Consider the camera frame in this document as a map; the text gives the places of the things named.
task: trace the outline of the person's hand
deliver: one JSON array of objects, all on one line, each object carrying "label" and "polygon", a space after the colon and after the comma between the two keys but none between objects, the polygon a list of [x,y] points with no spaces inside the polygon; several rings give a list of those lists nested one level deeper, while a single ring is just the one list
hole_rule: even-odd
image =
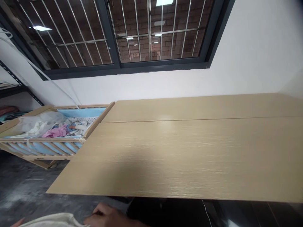
[{"label": "person's hand", "polygon": [[92,216],[84,220],[91,227],[148,227],[143,223],[131,220],[120,211],[104,203],[99,203]]},{"label": "person's hand", "polygon": [[19,221],[16,222],[15,224],[13,224],[11,227],[18,227],[18,226],[22,225],[24,219],[25,219],[25,218],[22,218],[21,220],[19,220]]}]

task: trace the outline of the gray floor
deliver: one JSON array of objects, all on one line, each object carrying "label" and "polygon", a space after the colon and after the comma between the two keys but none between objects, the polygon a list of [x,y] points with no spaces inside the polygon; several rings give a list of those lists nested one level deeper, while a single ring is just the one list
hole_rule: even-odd
[{"label": "gray floor", "polygon": [[67,161],[44,170],[23,159],[0,151],[0,223],[9,227],[21,218],[30,221],[53,213],[73,213],[83,223],[96,205],[103,201],[126,212],[127,204],[105,196],[56,195],[45,192]]}]

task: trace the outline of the window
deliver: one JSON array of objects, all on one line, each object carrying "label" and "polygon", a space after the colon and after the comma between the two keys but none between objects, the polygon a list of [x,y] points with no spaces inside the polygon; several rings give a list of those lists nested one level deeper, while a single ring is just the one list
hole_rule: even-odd
[{"label": "window", "polygon": [[197,69],[210,67],[233,3],[0,0],[0,24],[52,79]]}]

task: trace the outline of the table top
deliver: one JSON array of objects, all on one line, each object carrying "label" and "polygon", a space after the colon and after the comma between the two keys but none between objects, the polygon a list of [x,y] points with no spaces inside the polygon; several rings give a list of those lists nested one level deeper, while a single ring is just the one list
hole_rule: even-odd
[{"label": "table top", "polygon": [[117,101],[102,123],[303,116],[303,101],[279,94],[248,94]]},{"label": "table top", "polygon": [[47,193],[303,202],[303,118],[99,124]]}]

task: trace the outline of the finger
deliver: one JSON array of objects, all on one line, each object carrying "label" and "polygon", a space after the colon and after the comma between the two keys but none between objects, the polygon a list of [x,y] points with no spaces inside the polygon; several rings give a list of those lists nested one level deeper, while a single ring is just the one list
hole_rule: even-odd
[{"label": "finger", "polygon": [[108,215],[112,212],[112,210],[113,210],[113,208],[111,208],[107,204],[99,203],[92,213],[94,214],[94,213],[97,213],[98,211],[100,211],[101,213]]},{"label": "finger", "polygon": [[90,227],[103,227],[104,226],[104,216],[93,214],[89,218],[86,218],[83,223],[84,225],[90,225]]},{"label": "finger", "polygon": [[15,224],[13,224],[11,227],[18,227],[18,226],[20,226],[20,225],[23,223],[24,219],[25,219],[25,218],[22,218],[21,220],[19,220],[19,221],[16,222]]}]

